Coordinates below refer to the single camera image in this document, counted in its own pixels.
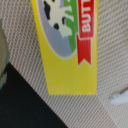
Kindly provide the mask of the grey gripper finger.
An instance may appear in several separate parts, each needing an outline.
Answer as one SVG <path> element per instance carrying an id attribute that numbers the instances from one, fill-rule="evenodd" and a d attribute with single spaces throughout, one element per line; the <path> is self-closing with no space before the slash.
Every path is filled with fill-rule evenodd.
<path id="1" fill-rule="evenodd" d="M 5 34 L 2 29 L 2 20 L 0 19 L 0 89 L 6 83 L 6 66 L 9 62 L 9 51 Z"/>

